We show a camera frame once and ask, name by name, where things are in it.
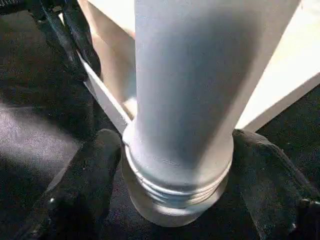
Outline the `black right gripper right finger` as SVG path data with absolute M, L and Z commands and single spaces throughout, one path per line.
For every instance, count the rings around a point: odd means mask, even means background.
M 232 173 L 262 240 L 318 240 L 320 192 L 266 137 L 235 129 Z

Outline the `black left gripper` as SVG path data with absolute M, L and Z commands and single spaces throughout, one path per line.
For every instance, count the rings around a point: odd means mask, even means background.
M 85 82 L 88 79 L 77 50 L 95 74 L 101 76 L 101 62 L 93 46 L 90 26 L 77 0 L 0 0 L 1 16 L 21 11 L 39 14 L 39 29 L 73 80 Z M 58 17 L 62 12 L 76 47 Z

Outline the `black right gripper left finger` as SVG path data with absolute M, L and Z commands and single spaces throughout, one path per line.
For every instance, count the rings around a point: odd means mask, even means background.
M 109 129 L 84 143 L 35 202 L 15 239 L 99 239 L 122 146 L 120 136 Z

